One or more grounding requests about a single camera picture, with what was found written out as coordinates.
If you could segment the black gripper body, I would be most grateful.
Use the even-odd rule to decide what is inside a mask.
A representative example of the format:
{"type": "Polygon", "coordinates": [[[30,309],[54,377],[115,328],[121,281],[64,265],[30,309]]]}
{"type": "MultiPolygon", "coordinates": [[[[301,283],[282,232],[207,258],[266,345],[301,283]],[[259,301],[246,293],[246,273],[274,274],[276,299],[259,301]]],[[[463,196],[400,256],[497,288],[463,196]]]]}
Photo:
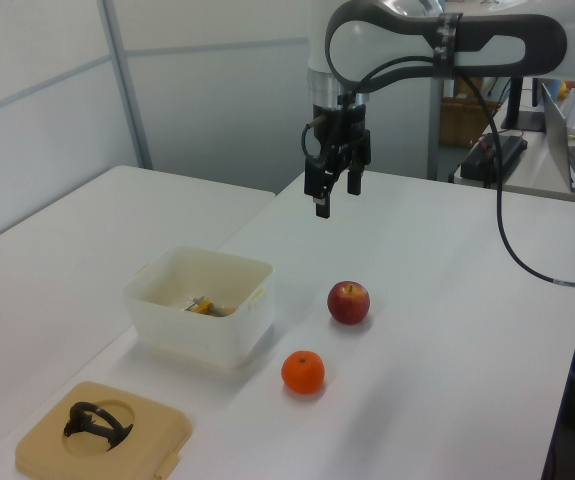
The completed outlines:
{"type": "Polygon", "coordinates": [[[363,172],[371,163],[366,106],[350,105],[342,110],[314,105],[313,117],[322,117],[314,126],[314,138],[320,146],[319,153],[313,155],[314,163],[329,172],[341,167],[363,172]]]}

